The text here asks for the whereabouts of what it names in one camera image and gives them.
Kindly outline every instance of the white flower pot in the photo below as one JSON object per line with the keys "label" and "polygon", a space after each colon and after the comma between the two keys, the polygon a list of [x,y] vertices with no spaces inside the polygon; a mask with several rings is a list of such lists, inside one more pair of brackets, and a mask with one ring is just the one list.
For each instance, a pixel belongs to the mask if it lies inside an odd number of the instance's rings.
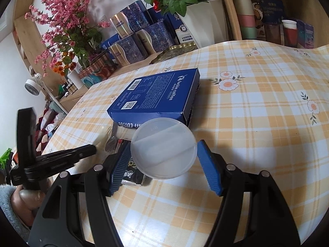
{"label": "white flower pot", "polygon": [[190,31],[198,48],[228,41],[222,0],[189,5],[181,20]]}
{"label": "white flower pot", "polygon": [[83,84],[82,80],[79,78],[79,75],[75,69],[73,71],[71,71],[67,76],[78,89],[81,89],[84,87],[84,84]]}

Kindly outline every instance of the red rose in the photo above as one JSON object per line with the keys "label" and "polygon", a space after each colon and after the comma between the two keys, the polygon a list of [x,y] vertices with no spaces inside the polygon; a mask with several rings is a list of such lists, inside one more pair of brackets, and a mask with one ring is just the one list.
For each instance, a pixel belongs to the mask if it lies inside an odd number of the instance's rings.
{"label": "red rose", "polygon": [[158,0],[154,0],[153,1],[154,2],[154,6],[153,6],[153,8],[154,8],[154,10],[155,11],[161,11],[161,9],[159,9],[159,1]]}

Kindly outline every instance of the fuzzy sleeve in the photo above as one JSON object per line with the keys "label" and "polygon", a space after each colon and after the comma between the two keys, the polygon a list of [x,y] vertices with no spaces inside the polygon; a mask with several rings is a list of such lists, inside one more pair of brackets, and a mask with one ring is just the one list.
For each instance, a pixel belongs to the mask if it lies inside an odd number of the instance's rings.
{"label": "fuzzy sleeve", "polygon": [[16,232],[27,242],[30,230],[20,222],[10,204],[10,198],[15,189],[16,187],[14,186],[0,185],[0,207]]}

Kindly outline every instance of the white paper cup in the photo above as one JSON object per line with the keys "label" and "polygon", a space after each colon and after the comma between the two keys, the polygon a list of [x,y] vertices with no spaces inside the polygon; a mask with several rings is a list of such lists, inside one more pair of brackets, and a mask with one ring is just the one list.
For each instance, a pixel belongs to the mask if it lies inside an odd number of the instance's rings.
{"label": "white paper cup", "polygon": [[283,27],[287,29],[297,29],[297,22],[293,20],[283,20]]}
{"label": "white paper cup", "polygon": [[254,7],[251,0],[233,0],[233,3],[238,15],[254,15]]}

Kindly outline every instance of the stack of paper cups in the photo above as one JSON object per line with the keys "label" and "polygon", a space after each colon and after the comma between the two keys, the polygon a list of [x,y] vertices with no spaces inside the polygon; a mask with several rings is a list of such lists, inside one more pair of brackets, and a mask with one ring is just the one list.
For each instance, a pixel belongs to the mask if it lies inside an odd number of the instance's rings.
{"label": "stack of paper cups", "polygon": [[74,85],[78,88],[81,89],[84,87],[84,83],[82,80],[79,78],[79,75],[76,70],[72,70],[67,77],[74,83]]}
{"label": "stack of paper cups", "polygon": [[251,0],[233,0],[243,39],[256,39],[257,30]]}

